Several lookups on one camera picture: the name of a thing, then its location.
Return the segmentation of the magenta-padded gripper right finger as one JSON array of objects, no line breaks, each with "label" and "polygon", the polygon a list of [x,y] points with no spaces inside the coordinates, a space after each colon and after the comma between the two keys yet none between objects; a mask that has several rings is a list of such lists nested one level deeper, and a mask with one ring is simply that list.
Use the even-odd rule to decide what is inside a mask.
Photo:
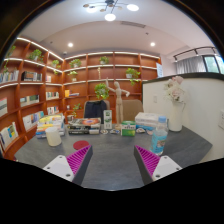
[{"label": "magenta-padded gripper right finger", "polygon": [[134,156],[145,185],[181,170],[169,156],[158,156],[138,145],[134,146]]}]

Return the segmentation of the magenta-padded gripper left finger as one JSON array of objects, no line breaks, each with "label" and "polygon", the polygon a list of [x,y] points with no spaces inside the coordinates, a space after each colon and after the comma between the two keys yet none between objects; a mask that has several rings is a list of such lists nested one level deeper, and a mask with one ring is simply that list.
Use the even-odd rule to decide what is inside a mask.
[{"label": "magenta-padded gripper left finger", "polygon": [[87,145],[68,156],[58,155],[44,167],[44,170],[81,185],[92,155],[92,146]]}]

